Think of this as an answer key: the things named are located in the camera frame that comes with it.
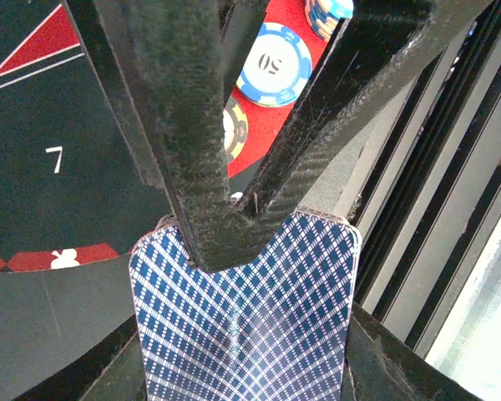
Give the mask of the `white blue chip seat six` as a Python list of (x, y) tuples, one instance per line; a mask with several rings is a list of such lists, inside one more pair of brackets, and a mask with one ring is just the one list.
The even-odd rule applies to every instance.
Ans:
[(352, 18), (352, 0), (306, 0), (304, 14), (314, 34), (329, 42), (337, 27), (343, 28)]

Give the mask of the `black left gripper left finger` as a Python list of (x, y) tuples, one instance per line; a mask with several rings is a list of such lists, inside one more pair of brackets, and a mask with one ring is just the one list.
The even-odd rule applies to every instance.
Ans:
[(17, 396), (14, 401), (80, 400), (136, 333), (136, 319), (130, 317), (79, 359)]

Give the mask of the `orange chip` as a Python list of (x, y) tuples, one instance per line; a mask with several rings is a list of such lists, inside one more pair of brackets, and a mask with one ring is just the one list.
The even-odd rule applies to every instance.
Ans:
[(223, 111), (223, 127), (225, 130), (225, 156), (229, 164), (243, 150), (249, 131), (247, 116), (240, 103), (229, 97)]

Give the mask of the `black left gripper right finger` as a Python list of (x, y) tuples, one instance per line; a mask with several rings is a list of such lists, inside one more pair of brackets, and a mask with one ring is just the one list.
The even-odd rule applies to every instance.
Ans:
[(426, 363), (358, 304), (352, 305), (343, 400), (466, 400), (478, 397)]

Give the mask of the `green chip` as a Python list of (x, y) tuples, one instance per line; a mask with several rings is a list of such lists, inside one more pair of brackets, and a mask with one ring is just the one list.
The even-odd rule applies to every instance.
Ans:
[(236, 80), (248, 100), (280, 108), (296, 102), (311, 77), (311, 53), (285, 25), (264, 22)]

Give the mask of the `blue playing card deck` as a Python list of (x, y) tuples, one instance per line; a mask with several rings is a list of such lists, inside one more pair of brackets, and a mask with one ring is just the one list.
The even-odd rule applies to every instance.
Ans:
[(338, 400), (359, 230), (295, 211), (257, 258), (207, 273), (174, 222), (141, 238), (129, 275), (150, 400)]

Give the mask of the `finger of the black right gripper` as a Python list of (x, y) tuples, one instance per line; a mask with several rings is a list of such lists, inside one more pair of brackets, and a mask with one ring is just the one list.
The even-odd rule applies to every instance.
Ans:
[(215, 1), (67, 1), (78, 35), (141, 180), (164, 189), (191, 263), (222, 271), (271, 239), (260, 166), (229, 194), (223, 46)]
[(358, 1), (243, 198), (225, 185), (218, 129), (208, 135), (208, 268), (256, 257), (359, 130), (485, 8), (484, 1)]

